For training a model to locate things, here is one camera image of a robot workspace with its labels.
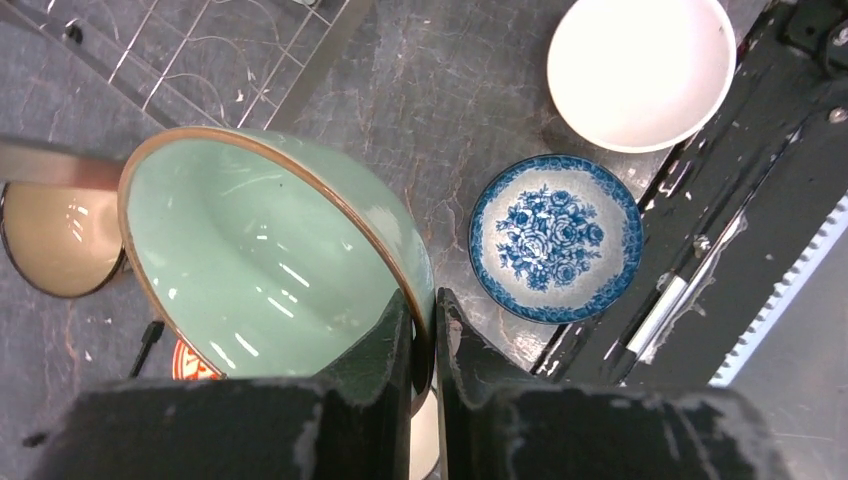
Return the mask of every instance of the screw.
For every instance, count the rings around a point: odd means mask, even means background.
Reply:
[[[827,121],[830,123],[842,123],[845,120],[848,120],[848,110],[842,107],[834,108],[827,116]]]
[[[706,235],[698,235],[695,237],[695,241],[692,242],[692,246],[695,247],[695,258],[701,258],[701,256],[710,251],[712,243],[710,243],[710,239]]]
[[[836,37],[833,39],[833,44],[837,47],[841,47],[848,43],[848,28],[843,28],[839,31]]]
[[[70,38],[77,44],[82,43],[82,29],[79,28],[77,24],[73,21],[65,25],[65,36]]]

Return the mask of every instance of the white bowl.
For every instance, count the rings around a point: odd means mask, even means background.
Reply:
[[[586,140],[625,153],[660,150],[716,113],[736,40],[716,0],[579,0],[548,52],[548,86]]]

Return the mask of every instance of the dish rack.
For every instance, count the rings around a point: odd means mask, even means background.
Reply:
[[[165,128],[264,129],[346,3],[26,0],[12,8]]]

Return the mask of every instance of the blue and white plate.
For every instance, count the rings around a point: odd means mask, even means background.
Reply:
[[[480,195],[469,251],[483,288],[504,308],[569,323],[602,312],[633,280],[642,223],[608,170],[541,155],[508,168]]]

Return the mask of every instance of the mint green enamel bowl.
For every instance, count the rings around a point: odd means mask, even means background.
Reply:
[[[426,394],[424,243],[397,197],[346,155],[274,132],[168,130],[130,157],[118,212],[158,313],[218,373],[313,375],[400,288],[415,320],[413,382]]]

